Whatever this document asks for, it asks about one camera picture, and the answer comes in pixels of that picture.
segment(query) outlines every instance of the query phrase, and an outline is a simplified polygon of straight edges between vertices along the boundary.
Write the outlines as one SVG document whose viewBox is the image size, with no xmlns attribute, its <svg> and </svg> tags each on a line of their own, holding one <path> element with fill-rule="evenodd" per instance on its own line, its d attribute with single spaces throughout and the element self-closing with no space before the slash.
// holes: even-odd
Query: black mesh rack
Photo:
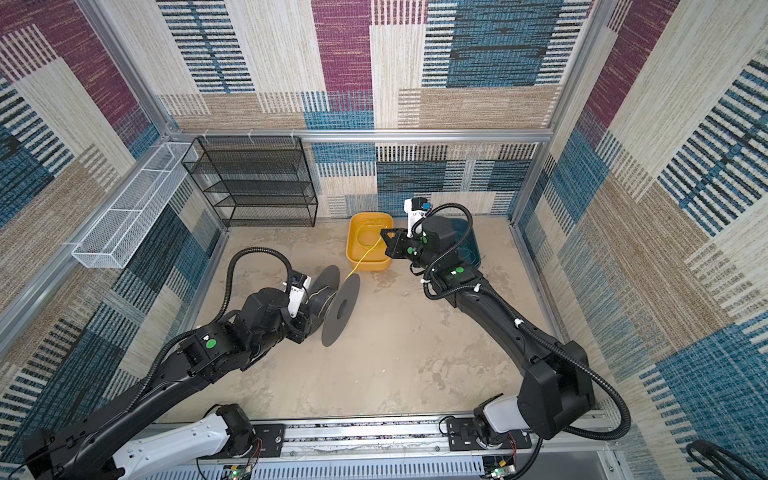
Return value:
<svg viewBox="0 0 768 480">
<path fill-rule="evenodd" d="M 197 137 L 190 149 L 197 160 L 184 168 L 226 226 L 315 226 L 317 194 L 301 139 Z"/>
</svg>

